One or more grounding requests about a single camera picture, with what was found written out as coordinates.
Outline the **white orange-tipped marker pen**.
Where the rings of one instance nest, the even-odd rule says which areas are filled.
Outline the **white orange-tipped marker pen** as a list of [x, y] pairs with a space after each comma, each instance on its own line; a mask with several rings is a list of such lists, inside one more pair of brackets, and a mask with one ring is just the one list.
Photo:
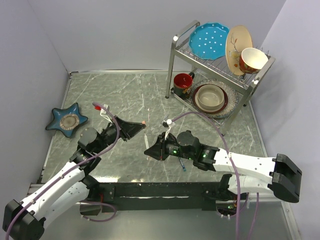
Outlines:
[[148, 149], [150, 146], [149, 146], [148, 136], [146, 133], [144, 133], [144, 142], [145, 142], [146, 149]]

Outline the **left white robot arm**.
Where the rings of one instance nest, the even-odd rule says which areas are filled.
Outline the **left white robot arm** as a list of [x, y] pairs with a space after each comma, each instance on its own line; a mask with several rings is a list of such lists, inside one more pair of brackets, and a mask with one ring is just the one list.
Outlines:
[[115, 116], [102, 132], [93, 127], [83, 130], [77, 150], [55, 176], [23, 200], [13, 199], [5, 206], [5, 239], [38, 240], [45, 228], [72, 205], [95, 200], [100, 194], [100, 183], [90, 172], [101, 161], [100, 156], [119, 139], [130, 140], [145, 128], [144, 123]]

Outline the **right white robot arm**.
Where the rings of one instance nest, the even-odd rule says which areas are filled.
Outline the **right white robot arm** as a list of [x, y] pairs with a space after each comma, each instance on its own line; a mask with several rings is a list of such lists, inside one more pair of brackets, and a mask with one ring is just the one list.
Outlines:
[[302, 170], [285, 154], [256, 157], [227, 152], [201, 143], [189, 130], [178, 136], [163, 132], [144, 154], [158, 161], [168, 156], [188, 159], [200, 170], [227, 173], [227, 182], [218, 188], [224, 199], [236, 194], [263, 193], [288, 203], [300, 200]]

